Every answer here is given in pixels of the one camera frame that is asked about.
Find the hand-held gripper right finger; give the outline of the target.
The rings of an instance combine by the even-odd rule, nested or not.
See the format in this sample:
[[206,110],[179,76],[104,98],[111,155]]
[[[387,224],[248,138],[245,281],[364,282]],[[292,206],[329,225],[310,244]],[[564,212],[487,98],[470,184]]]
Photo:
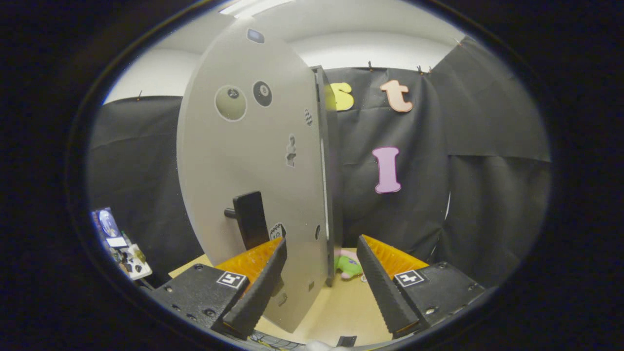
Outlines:
[[393,338],[439,325],[486,293],[450,263],[428,264],[367,235],[359,237],[356,254]]

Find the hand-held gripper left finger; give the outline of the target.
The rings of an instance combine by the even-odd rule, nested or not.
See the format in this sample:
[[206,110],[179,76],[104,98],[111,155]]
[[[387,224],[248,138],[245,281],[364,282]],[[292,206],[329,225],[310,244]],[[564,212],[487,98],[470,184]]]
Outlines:
[[200,329],[244,340],[254,333],[286,261],[286,242],[275,238],[218,267],[194,264],[149,296]]

